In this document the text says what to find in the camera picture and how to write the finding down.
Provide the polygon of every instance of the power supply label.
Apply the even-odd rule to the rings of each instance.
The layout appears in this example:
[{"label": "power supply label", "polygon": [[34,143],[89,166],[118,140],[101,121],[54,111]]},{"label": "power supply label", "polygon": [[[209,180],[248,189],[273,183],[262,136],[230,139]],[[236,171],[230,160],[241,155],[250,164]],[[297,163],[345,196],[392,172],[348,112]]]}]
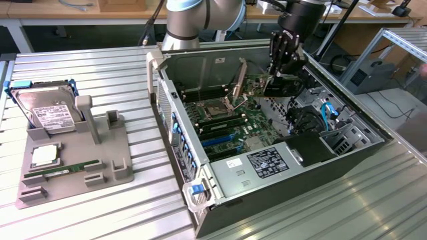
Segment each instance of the power supply label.
[{"label": "power supply label", "polygon": [[246,155],[246,158],[261,179],[289,169],[274,147]]},{"label": "power supply label", "polygon": [[73,117],[66,105],[45,106],[31,109],[45,130],[61,129],[74,126]]}]

